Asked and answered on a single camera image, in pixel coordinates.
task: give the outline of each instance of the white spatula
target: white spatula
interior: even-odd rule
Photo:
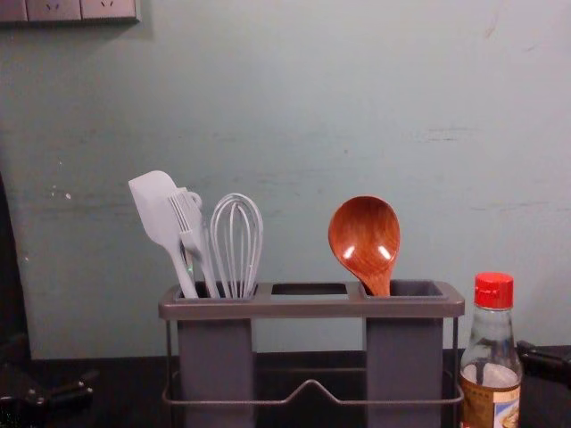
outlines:
[[[168,201],[169,195],[177,190],[177,186],[172,178],[162,171],[151,171],[133,178],[128,182],[128,186],[146,234],[170,255],[182,293],[186,298],[198,298],[180,253],[178,222]]]

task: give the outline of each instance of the bottle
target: bottle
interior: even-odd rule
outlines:
[[[514,280],[476,276],[474,322],[460,361],[462,428],[517,428],[522,366],[511,326]]]

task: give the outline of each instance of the bottle label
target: bottle label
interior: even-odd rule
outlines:
[[[462,428],[517,428],[520,387],[490,388],[460,376]]]

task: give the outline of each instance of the electrical outlet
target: electrical outlet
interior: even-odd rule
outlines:
[[[25,0],[0,0],[0,22],[27,21]]]
[[[26,0],[30,21],[75,21],[81,19],[79,0]]]
[[[102,18],[135,19],[135,0],[81,0],[81,15],[84,20]]]

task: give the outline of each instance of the painted wall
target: painted wall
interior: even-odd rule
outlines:
[[[567,0],[144,1],[133,27],[3,29],[0,168],[34,357],[163,353],[175,274],[127,187],[151,169],[207,213],[250,194],[270,281],[351,278],[328,220],[380,195],[401,220],[395,276],[470,301],[477,271],[508,271],[517,337],[569,343],[569,76]],[[360,346],[354,320],[257,331],[261,350]]]

